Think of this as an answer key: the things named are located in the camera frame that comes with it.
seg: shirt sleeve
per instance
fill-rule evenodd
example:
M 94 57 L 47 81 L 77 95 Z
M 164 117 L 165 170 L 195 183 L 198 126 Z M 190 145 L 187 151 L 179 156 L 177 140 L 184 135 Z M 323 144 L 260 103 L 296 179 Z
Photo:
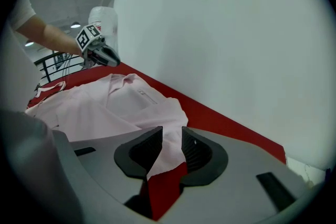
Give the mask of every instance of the shirt sleeve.
M 17 0 L 8 19 L 12 29 L 17 30 L 36 13 L 29 0 Z

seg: white wall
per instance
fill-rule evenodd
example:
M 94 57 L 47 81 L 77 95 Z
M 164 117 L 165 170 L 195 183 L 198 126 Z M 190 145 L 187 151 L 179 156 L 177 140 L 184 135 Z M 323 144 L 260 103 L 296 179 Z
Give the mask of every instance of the white wall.
M 333 165 L 335 17 L 327 0 L 114 0 L 126 64 Z

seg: black railing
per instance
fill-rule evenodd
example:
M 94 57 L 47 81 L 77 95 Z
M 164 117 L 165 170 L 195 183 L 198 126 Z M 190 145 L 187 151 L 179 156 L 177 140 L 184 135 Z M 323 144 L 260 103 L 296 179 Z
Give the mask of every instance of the black railing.
M 55 74 L 57 72 L 60 72 L 60 71 L 64 71 L 66 69 L 70 69 L 70 67 L 74 67 L 74 66 L 78 66 L 80 65 L 81 63 L 76 63 L 74 65 L 70 65 L 71 61 L 73 59 L 76 59 L 80 56 L 73 56 L 73 55 L 70 55 L 70 54 L 67 54 L 65 52 L 56 52 L 56 53 L 53 53 L 51 55 L 48 55 L 46 57 L 43 57 L 39 60 L 37 60 L 36 62 L 34 62 L 34 64 L 39 68 L 41 65 L 42 65 L 42 69 L 40 69 L 39 71 L 44 71 L 45 72 L 45 76 L 43 76 L 41 79 L 43 78 L 47 78 L 48 82 L 52 82 L 53 80 L 50 79 L 50 76 L 52 74 Z M 52 65 L 48 65 L 46 64 L 46 61 L 53 58 L 54 59 L 54 63 Z M 63 63 L 65 62 L 69 62 L 69 66 L 67 66 L 67 64 L 65 64 L 65 66 L 63 68 L 60 68 Z M 48 72 L 48 68 L 49 67 L 53 67 L 55 66 L 56 68 L 56 71 L 53 71 L 51 73 Z

